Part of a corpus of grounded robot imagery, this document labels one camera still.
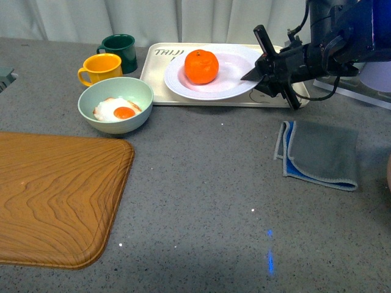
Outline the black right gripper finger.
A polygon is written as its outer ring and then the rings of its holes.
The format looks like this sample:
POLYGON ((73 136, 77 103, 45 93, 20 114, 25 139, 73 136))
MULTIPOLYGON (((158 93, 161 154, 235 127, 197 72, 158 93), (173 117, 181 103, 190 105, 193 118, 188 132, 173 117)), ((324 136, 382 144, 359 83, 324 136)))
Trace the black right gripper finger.
POLYGON ((251 69, 242 78, 242 81, 262 81, 262 74, 258 72, 257 68, 251 69))

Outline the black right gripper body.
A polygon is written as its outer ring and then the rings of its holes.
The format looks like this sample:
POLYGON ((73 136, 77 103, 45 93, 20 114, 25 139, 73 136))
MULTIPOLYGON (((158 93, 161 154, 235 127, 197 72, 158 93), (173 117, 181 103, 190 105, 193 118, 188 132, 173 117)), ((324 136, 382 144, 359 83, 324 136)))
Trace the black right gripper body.
POLYGON ((297 110, 301 104, 292 86, 292 75, 305 70, 303 45, 296 35, 301 26, 289 29, 287 34, 290 44, 277 53, 263 25, 254 29, 254 34, 263 50, 261 57, 255 62, 255 72, 258 74, 258 91, 271 97, 281 94, 289 106, 297 110))

